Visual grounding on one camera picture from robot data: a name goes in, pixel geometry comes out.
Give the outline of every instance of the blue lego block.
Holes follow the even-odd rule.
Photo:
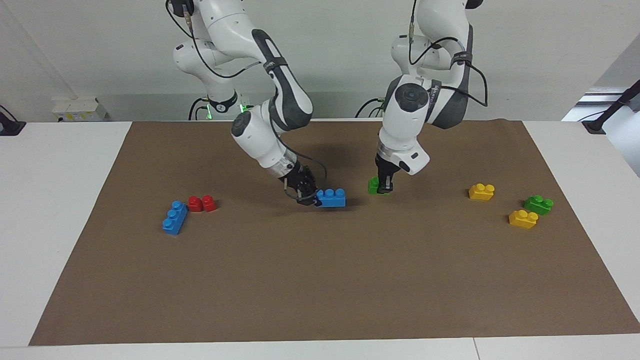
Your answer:
[[[347,197],[343,189],[335,191],[333,189],[320,190],[317,196],[322,202],[321,208],[344,208],[346,206]]]
[[[187,206],[183,202],[174,201],[171,210],[167,212],[167,218],[162,223],[162,229],[169,235],[178,235],[184,218],[187,217]]]

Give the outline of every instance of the black strap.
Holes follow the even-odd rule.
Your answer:
[[[234,92],[234,95],[229,100],[218,102],[218,101],[209,99],[209,104],[211,104],[211,106],[213,106],[213,108],[216,109],[218,113],[226,113],[227,111],[229,111],[229,109],[231,109],[233,105],[235,105],[237,100],[238,100],[238,93]]]
[[[288,66],[287,60],[285,58],[273,58],[267,61],[262,67],[264,67],[264,71],[269,72],[280,66]]]
[[[451,58],[451,66],[453,66],[453,64],[457,63],[457,62],[461,62],[464,61],[465,63],[469,63],[471,64],[471,61],[473,60],[474,56],[472,53],[468,52],[468,51],[461,51],[460,53],[455,54],[452,58]]]
[[[424,122],[429,120],[431,113],[433,113],[433,108],[436,106],[436,101],[438,100],[438,96],[440,96],[440,90],[442,89],[442,81],[438,81],[435,79],[431,80],[431,92],[429,94],[429,110],[427,110],[427,117],[424,119]]]

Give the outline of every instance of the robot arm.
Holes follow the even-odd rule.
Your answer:
[[[195,40],[202,54],[202,58],[214,69],[232,58],[219,52],[211,41],[198,38]],[[180,70],[191,74],[202,81],[207,90],[207,99],[211,108],[218,113],[226,113],[236,104],[238,94],[230,79],[214,75],[202,63],[191,40],[185,41],[173,50],[173,60]]]
[[[425,123],[448,129],[462,121],[473,48],[473,28],[465,9],[481,3],[421,0],[415,18],[425,36],[413,35],[412,19],[409,35],[394,42],[392,56],[403,75],[391,82],[385,101],[376,155],[378,193],[393,191],[396,172],[415,175],[429,163],[417,141]],[[423,69],[446,70],[448,77],[428,78]]]
[[[215,48],[207,51],[211,64],[219,65],[222,61],[236,58],[253,58],[262,63],[273,80],[276,94],[238,115],[232,126],[234,140],[261,167],[294,189],[297,195],[294,198],[300,204],[320,205],[313,174],[278,138],[281,133],[306,126],[310,122],[313,105],[274,41],[252,24],[241,0],[173,0],[172,4],[174,13],[186,18],[192,34],[192,26],[202,25],[206,29],[215,44]],[[205,83],[210,97],[212,94],[216,96],[216,92],[224,92],[218,96],[221,99],[231,94],[230,85],[224,81],[227,79],[211,72],[187,72]]]

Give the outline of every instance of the power outlet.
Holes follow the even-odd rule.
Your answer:
[[[58,122],[104,121],[107,116],[107,111],[94,97],[54,101],[52,112]]]

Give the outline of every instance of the toy brick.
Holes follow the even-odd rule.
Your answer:
[[[346,194],[343,189],[318,191],[318,199],[322,202],[321,208],[344,208],[346,206]]]
[[[509,215],[509,224],[530,229],[538,223],[538,219],[539,217],[536,213],[528,213],[526,210],[518,210]]]
[[[189,208],[189,211],[192,211],[194,213],[199,213],[204,210],[202,200],[197,196],[192,196],[189,198],[187,207]]]
[[[540,195],[529,197],[524,202],[524,208],[537,213],[538,215],[546,215],[553,208],[554,202],[551,199],[544,199]]]
[[[163,230],[169,235],[178,235],[187,212],[187,206],[183,202],[174,201],[171,210],[166,214],[167,218],[162,223]]]
[[[469,199],[489,201],[493,197],[495,187],[491,184],[475,184],[469,189]]]
[[[391,193],[378,193],[378,185],[380,184],[380,180],[378,177],[372,177],[369,180],[369,193],[371,195],[391,195]]]
[[[204,205],[204,209],[208,213],[217,209],[216,203],[213,201],[213,197],[211,195],[202,197],[202,204]]]

